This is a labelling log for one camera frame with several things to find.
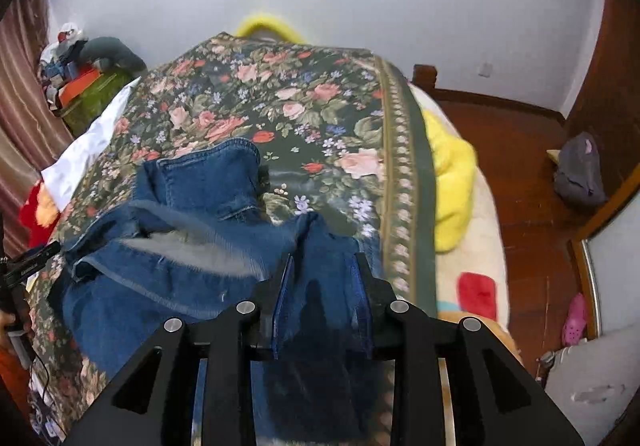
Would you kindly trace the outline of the pink croc shoe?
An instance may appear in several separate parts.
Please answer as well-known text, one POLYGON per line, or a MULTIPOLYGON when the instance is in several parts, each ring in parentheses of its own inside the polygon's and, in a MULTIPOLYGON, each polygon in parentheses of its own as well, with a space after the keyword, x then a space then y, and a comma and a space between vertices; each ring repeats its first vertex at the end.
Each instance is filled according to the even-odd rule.
POLYGON ((587 329, 587 303, 582 293, 576 294, 570 301, 570 307, 563 323, 561 341, 564 348, 577 345, 587 329))

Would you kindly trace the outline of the grey white pillow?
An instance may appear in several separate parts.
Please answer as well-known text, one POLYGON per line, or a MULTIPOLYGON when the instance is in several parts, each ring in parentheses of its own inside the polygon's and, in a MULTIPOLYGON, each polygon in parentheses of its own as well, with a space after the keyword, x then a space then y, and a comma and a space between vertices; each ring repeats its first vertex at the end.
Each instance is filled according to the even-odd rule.
POLYGON ((614 429, 639 388, 639 326, 554 354, 546 392, 587 445, 614 429))

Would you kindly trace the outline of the green orange storage box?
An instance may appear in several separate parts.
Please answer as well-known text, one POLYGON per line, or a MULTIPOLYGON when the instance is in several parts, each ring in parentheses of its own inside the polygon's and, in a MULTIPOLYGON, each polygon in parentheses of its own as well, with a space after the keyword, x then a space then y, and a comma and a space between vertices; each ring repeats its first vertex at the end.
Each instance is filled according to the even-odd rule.
POLYGON ((58 117, 61 117, 70 133, 77 138, 131 81, 132 75, 122 68, 112 68, 105 73, 90 71, 63 90, 63 108, 58 112, 58 117))

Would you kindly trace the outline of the beige plush blanket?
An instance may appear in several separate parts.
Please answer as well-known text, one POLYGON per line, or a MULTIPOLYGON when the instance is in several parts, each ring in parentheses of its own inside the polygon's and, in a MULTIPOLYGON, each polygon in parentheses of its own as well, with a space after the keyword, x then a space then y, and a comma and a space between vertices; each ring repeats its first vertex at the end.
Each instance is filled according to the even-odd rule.
MULTIPOLYGON (((450 134, 462 138, 425 91, 414 85, 410 89, 421 110, 435 113, 450 134)), ((510 306, 506 258, 497 209, 478 163, 473 202, 472 219, 460 244, 450 252, 436 252, 437 315, 450 322, 458 322, 466 316, 477 317, 514 356, 518 356, 518 345, 508 331, 510 306)))

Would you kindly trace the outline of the wooden bed post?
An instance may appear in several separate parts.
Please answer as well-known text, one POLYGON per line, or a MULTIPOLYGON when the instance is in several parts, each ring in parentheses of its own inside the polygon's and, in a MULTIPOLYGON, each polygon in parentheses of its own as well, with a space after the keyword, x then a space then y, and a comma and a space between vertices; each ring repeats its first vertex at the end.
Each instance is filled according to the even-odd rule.
POLYGON ((413 65, 411 83, 425 92, 432 92, 436 88, 437 68, 434 65, 415 64, 413 65))

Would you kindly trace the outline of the blue denim jacket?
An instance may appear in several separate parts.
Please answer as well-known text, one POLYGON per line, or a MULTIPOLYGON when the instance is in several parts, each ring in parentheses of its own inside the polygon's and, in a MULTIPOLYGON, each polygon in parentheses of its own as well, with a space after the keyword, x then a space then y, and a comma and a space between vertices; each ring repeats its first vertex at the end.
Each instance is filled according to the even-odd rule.
POLYGON ((233 138, 145 162, 129 201, 63 247, 48 301, 109 376, 167 319, 198 322, 282 275, 271 362, 252 367, 256 431, 298 442, 363 440, 378 396, 358 242, 317 212, 273 224, 257 148, 233 138))

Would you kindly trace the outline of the grey purple backpack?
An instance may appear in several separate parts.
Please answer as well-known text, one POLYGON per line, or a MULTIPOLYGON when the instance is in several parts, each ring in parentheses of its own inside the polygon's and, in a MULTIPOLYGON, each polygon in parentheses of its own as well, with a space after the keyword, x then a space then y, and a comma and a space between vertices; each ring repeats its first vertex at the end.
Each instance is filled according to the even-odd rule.
POLYGON ((553 177, 554 191, 574 205, 597 207, 608 199, 596 140, 582 132, 564 143, 553 177))

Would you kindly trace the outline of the yellow fleece blanket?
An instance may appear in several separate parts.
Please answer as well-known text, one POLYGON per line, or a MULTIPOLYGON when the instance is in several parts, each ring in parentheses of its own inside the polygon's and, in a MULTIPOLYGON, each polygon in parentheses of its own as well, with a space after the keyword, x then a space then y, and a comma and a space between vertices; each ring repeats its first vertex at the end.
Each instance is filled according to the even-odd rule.
MULTIPOLYGON (((250 37, 258 31, 268 31, 274 37, 303 44, 304 40, 292 28, 275 16, 254 14, 242 20, 236 36, 250 37)), ((476 177, 477 159, 472 145, 462 138, 450 134, 435 113, 421 110, 425 126, 425 135, 430 143, 435 169, 435 251, 452 251, 468 230, 473 214, 473 190, 476 177)), ((343 157, 347 162, 345 169, 352 178, 371 175, 380 171, 373 164, 366 166, 356 161, 373 161, 375 158, 343 157)))

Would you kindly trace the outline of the red orange plush toy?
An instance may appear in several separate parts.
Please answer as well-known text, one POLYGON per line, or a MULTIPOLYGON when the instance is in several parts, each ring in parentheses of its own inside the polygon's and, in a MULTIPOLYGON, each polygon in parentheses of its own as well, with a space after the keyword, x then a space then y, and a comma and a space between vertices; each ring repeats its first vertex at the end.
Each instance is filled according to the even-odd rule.
POLYGON ((46 185, 42 180, 38 181, 18 213, 18 220, 28 231, 28 246, 47 244, 60 218, 61 212, 46 185))

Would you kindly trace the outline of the white wall socket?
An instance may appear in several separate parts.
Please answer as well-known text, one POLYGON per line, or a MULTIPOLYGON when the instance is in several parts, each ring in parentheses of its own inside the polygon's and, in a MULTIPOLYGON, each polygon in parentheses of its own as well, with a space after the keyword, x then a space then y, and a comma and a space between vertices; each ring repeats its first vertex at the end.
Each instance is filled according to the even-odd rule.
POLYGON ((492 64, 488 62, 483 62, 478 68, 477 74, 480 77, 489 78, 492 72, 494 72, 494 67, 492 66, 492 64))

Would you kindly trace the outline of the striped maroon curtain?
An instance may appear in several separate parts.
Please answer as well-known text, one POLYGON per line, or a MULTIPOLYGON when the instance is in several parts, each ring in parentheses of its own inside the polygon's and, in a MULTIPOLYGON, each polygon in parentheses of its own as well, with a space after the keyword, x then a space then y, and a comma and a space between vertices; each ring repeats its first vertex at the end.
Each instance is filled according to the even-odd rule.
POLYGON ((48 42, 48 12, 47 0, 11 0, 1 17, 1 217, 11 255, 28 247, 20 208, 40 172, 73 140, 49 111, 37 76, 48 42))

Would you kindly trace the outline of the dark floral bedspread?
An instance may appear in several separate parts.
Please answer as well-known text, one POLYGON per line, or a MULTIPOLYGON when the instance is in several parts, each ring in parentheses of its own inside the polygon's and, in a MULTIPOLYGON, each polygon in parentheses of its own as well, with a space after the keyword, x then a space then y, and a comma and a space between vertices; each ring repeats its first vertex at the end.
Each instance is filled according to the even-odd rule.
MULTIPOLYGON (((405 77, 367 50, 220 34, 140 78, 110 144, 82 177, 56 229, 61 252, 35 288, 36 348, 49 360, 65 439, 122 368, 114 376, 100 370, 49 304, 64 245, 131 199, 145 162, 233 138, 259 152, 259 203, 273 224, 319 213, 335 236, 358 242, 372 275, 388 282, 397 299, 437 318, 435 169, 405 77), (373 157, 356 162, 381 170, 352 178, 343 157, 373 157)), ((278 440, 258 435, 255 424, 253 445, 393 445, 395 365, 370 362, 380 374, 363 440, 278 440)))

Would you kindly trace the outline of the white folded cloth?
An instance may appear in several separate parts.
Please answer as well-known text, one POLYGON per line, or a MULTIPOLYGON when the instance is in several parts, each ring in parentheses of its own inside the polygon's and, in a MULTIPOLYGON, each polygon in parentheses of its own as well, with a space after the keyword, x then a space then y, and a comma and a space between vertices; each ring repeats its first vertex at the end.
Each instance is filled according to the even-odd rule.
POLYGON ((88 168, 110 144, 130 94, 139 82, 140 77, 137 77, 125 85, 89 128, 52 165, 41 172, 44 187, 60 212, 70 204, 88 168))

